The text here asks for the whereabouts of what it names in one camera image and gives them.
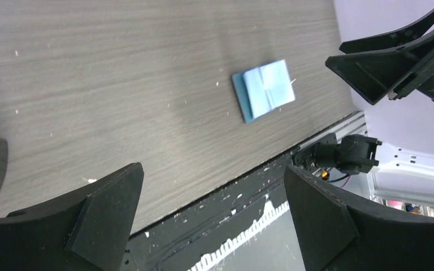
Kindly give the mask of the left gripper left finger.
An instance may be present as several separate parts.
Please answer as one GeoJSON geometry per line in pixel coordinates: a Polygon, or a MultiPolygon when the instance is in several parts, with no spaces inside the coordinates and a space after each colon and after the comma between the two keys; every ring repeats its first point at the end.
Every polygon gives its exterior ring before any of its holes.
{"type": "Polygon", "coordinates": [[[141,163],[0,218],[0,270],[119,270],[144,180],[141,163]]]}

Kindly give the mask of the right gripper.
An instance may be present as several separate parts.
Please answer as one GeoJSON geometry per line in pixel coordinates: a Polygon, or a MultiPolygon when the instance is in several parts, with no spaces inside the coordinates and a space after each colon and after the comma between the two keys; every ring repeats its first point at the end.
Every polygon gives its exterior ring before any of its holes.
{"type": "Polygon", "coordinates": [[[434,9],[400,29],[343,42],[325,65],[371,105],[413,90],[434,102],[434,30],[425,34],[433,25],[434,9]]]}

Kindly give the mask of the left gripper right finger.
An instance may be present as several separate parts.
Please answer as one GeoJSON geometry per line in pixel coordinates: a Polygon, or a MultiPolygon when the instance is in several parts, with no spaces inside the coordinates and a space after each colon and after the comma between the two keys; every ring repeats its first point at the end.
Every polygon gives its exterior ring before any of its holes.
{"type": "Polygon", "coordinates": [[[434,218],[331,185],[296,166],[284,186],[306,270],[434,270],[434,218]]]}

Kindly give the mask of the blue leather card holder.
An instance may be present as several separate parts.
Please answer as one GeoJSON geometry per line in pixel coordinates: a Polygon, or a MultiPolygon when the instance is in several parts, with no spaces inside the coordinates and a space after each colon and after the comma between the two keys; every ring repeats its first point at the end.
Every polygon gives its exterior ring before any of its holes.
{"type": "Polygon", "coordinates": [[[284,59],[235,73],[231,79],[245,123],[296,99],[284,59]]]}

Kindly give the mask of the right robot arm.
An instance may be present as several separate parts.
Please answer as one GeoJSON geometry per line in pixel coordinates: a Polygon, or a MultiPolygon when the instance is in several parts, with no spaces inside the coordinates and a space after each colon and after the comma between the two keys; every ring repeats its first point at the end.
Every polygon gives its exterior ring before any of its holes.
{"type": "MultiPolygon", "coordinates": [[[[434,8],[400,29],[343,42],[340,55],[326,66],[367,103],[399,100],[416,90],[434,102],[434,8]]],[[[411,151],[360,134],[337,138],[329,133],[298,146],[293,164],[329,179],[329,170],[344,176],[395,174],[412,183],[399,188],[373,186],[373,197],[418,203],[434,208],[434,155],[411,151]]]]}

